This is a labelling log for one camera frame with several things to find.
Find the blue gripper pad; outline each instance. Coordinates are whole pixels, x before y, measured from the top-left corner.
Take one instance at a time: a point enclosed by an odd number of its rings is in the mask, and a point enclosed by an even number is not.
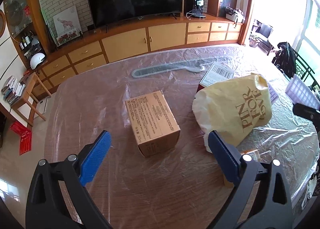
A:
[[[208,145],[227,181],[238,186],[240,183],[240,152],[233,145],[224,142],[216,131],[209,133]]]
[[[79,180],[82,186],[93,180],[110,146],[111,135],[109,132],[103,131],[81,164]]]

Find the tiled floor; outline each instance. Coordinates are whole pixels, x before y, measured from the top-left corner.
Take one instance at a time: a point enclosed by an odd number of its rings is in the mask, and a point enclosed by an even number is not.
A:
[[[44,116],[34,120],[32,149],[19,156],[20,137],[9,129],[7,121],[3,147],[0,149],[0,196],[12,215],[25,227],[26,202],[36,165],[44,154],[44,140],[55,94],[48,99]]]

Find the wooden stool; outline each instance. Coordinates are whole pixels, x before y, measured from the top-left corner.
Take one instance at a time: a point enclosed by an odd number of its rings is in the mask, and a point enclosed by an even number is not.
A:
[[[23,90],[22,95],[20,96],[20,98],[11,106],[11,108],[23,119],[25,120],[28,124],[30,124],[31,126],[33,126],[33,121],[30,121],[27,117],[25,117],[22,113],[20,113],[20,111],[18,110],[18,108],[20,108],[21,106],[23,106],[24,104],[27,104],[28,106],[31,107],[31,109],[37,113],[38,116],[40,116],[44,121],[46,121],[46,118],[29,102],[29,97],[31,97],[33,100],[35,100],[37,103],[39,103],[38,99],[34,96],[34,94],[32,93],[32,90],[36,84],[36,82],[39,82],[40,85],[43,87],[43,89],[46,91],[46,93],[51,97],[50,92],[48,91],[48,89],[44,86],[44,84],[41,82],[41,80],[39,79],[39,77],[37,76],[36,73],[32,73],[28,79],[27,79],[27,83],[26,83],[26,87]]]

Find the barcode label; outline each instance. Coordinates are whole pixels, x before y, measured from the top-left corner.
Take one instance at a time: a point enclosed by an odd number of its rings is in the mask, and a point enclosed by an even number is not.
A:
[[[233,78],[234,73],[234,70],[231,68],[215,62],[211,65],[207,73],[200,81],[200,85],[203,87],[208,87],[216,82],[226,81]]]
[[[215,73],[225,77],[226,79],[229,79],[230,76],[233,74],[230,71],[223,69],[222,67],[219,67],[217,65],[214,65],[212,68],[212,71],[214,71]]]

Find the wooden cabinet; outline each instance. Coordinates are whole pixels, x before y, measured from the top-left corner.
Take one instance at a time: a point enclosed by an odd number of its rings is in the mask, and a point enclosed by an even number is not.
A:
[[[161,49],[190,48],[203,45],[236,43],[242,25],[206,14],[206,19],[159,17],[111,27],[107,33],[97,29],[48,54],[48,63],[39,66],[39,77],[54,93],[57,87],[76,73],[94,69],[121,59]],[[40,86],[34,88],[40,99]]]
[[[44,86],[49,90],[52,89],[52,85],[50,85],[49,81],[45,80],[42,82]],[[44,88],[39,84],[36,87],[33,88],[32,93],[35,96],[39,96],[45,92]]]
[[[85,59],[85,58],[92,56],[94,54],[97,54],[99,52],[102,53],[102,49],[101,49],[99,41],[96,41],[96,42],[90,43],[88,45],[85,45],[79,49],[76,49],[72,52],[69,52],[69,57],[70,57],[71,61],[73,63],[75,63],[81,59]]]
[[[211,32],[209,41],[224,41],[226,39],[226,32]]]
[[[113,35],[102,40],[109,62],[148,52],[146,29]]]
[[[190,22],[188,24],[188,32],[208,32],[210,30],[210,22]]]
[[[238,40],[240,32],[228,32],[226,40]]]
[[[42,70],[47,76],[50,76],[69,65],[69,60],[64,55],[56,59],[55,61],[49,63],[48,65],[44,66]]]
[[[91,59],[87,59],[86,61],[75,65],[75,68],[78,71],[78,73],[80,74],[80,73],[83,73],[85,71],[88,71],[90,69],[94,69],[96,67],[99,67],[99,66],[102,66],[105,64],[107,64],[107,62],[104,58],[104,55],[99,55],[99,56],[96,56]]]
[[[56,74],[53,77],[51,77],[50,81],[54,86],[57,86],[57,85],[60,85],[63,81],[65,81],[68,78],[75,76],[75,75],[76,75],[76,73],[70,67],[64,71],[61,71],[59,74]]]
[[[183,45],[185,42],[186,23],[157,25],[148,30],[151,51]]]
[[[188,34],[187,44],[207,42],[209,33]]]
[[[228,30],[228,23],[221,23],[221,22],[213,22],[211,25],[211,31],[227,31]]]

